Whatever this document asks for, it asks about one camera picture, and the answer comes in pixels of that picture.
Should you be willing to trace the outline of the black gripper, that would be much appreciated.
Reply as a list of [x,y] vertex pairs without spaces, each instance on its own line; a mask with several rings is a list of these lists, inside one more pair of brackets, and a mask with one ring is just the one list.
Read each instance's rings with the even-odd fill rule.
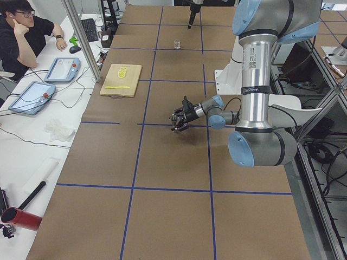
[[185,112],[183,108],[178,108],[169,116],[171,121],[174,121],[172,131],[182,132],[188,129],[188,123],[203,116],[203,108],[201,104],[191,106],[191,110]]

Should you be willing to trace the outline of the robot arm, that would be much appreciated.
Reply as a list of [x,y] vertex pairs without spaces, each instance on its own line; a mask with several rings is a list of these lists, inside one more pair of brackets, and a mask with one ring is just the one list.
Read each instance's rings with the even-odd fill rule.
[[284,123],[268,119],[271,96],[271,50],[275,43],[308,40],[319,29],[321,1],[241,1],[233,19],[233,33],[243,49],[240,112],[223,110],[215,95],[196,105],[183,100],[171,116],[173,131],[183,131],[202,116],[221,129],[234,125],[228,139],[229,154],[245,167],[284,165],[297,152],[295,138],[286,131],[298,121],[281,105],[274,105]]
[[188,29],[191,29],[191,27],[194,24],[194,20],[196,17],[196,14],[200,12],[201,7],[203,5],[204,0],[191,0],[190,1],[190,18],[188,23]]

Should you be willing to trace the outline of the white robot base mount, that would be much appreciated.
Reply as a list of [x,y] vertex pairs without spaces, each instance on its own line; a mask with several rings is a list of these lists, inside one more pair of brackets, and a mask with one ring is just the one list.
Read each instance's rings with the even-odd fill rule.
[[229,63],[221,70],[215,70],[215,84],[218,95],[240,95],[242,87],[243,48],[236,36]]

